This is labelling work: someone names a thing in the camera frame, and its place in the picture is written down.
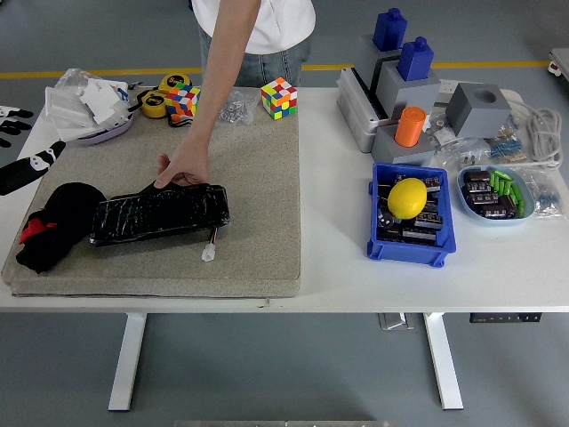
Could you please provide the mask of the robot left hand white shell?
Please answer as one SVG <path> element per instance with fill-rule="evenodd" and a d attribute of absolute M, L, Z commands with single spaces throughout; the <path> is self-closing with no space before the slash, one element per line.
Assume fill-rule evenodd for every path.
<path fill-rule="evenodd" d="M 18 135 L 32 129 L 24 122 L 34 113 L 29 110 L 1 106 L 1 133 Z M 1 195 L 6 196 L 43 177 L 66 148 L 64 141 L 54 142 L 48 149 L 31 157 L 24 157 L 1 167 Z"/>

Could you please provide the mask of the person's hand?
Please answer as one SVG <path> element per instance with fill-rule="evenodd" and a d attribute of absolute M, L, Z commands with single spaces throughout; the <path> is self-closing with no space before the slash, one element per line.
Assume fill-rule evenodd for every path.
<path fill-rule="evenodd" d="M 158 176 L 154 183 L 157 189 L 169 183 L 188 186 L 208 182 L 207 143 L 183 141 L 171 156 L 160 154 L 157 162 Z"/>

